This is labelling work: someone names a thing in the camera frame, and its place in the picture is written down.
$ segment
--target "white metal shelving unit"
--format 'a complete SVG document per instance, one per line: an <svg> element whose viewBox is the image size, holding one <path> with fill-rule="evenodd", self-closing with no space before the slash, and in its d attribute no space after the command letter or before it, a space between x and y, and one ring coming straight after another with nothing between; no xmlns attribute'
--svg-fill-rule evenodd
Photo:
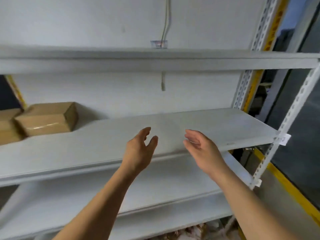
<svg viewBox="0 0 320 240"><path fill-rule="evenodd" d="M110 239L148 238L232 215L221 190L203 176L184 150L184 129L201 130L221 151L270 144L253 177L224 153L228 165L254 188L320 76L319 54L261 52L278 1L265 0L250 50L2 45L2 74L245 72L228 107L99 120L72 133L31 137L1 146L0 158L8 160L1 162L0 185L20 186L0 212L0 239L23 239L60 230L108 180L121 162L122 146L145 126L151 126L151 132L159 136L159 145L150 167L128 191ZM252 70L295 68L311 71L279 130L239 110ZM144 194L138 195L136 191L141 193L142 189ZM148 197L158 190L163 193L161 197Z"/></svg>

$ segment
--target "hand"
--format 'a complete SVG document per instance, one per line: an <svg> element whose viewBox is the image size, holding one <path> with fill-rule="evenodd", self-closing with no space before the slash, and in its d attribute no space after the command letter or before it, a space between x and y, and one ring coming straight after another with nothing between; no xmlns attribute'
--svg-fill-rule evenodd
<svg viewBox="0 0 320 240"><path fill-rule="evenodd" d="M216 181L221 173L230 171L223 160L218 147L212 140L197 130L186 129L184 135L188 140L183 144L194 157L198 167Z"/></svg>
<svg viewBox="0 0 320 240"><path fill-rule="evenodd" d="M150 130L151 127L140 130L133 139L127 142L121 166L135 175L138 175L150 164L152 155L158 145L157 136L152 137L149 144L145 145L144 141L150 134Z"/></svg>

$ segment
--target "right hand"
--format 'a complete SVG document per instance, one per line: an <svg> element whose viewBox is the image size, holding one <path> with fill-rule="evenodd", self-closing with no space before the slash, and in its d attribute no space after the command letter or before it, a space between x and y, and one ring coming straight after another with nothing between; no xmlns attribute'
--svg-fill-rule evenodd
<svg viewBox="0 0 320 240"><path fill-rule="evenodd" d="M186 129L183 144L194 157L198 167L216 181L221 174L230 171L218 147L212 140L197 130Z"/></svg>

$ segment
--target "paper tag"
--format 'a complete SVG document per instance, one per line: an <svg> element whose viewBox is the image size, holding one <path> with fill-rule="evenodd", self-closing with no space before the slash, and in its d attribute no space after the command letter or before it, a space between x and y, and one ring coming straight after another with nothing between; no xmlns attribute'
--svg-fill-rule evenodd
<svg viewBox="0 0 320 240"><path fill-rule="evenodd" d="M283 146L287 145L290 137L291 137L291 135L286 134L284 137L280 138L279 144L280 144L280 145L283 145Z"/></svg>
<svg viewBox="0 0 320 240"><path fill-rule="evenodd" d="M151 43L151 48L157 48L157 49L168 48L167 40L162 40L162 45L161 45L161 40L151 40L150 43Z"/></svg>
<svg viewBox="0 0 320 240"><path fill-rule="evenodd" d="M261 179L257 179L257 181L255 181L254 186L255 186L255 187L260 187L261 184L262 184L262 180L261 180Z"/></svg>

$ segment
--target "lower shelf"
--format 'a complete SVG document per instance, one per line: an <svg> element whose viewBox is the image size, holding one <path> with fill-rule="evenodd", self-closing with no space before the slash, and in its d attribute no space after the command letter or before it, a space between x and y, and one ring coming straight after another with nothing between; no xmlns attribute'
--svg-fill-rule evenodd
<svg viewBox="0 0 320 240"><path fill-rule="evenodd" d="M223 153L223 157L242 181L251 182L251 175L230 153ZM61 229L113 173L114 169L110 169L20 185L0 211L0 239L23 239ZM217 184L198 168L191 156L153 162L130 186L118 217L130 217L159 207L170 209L171 205L219 193Z"/></svg>
<svg viewBox="0 0 320 240"><path fill-rule="evenodd" d="M109 240L146 239L232 215L222 193L118 217ZM52 239L55 234L38 237Z"/></svg>

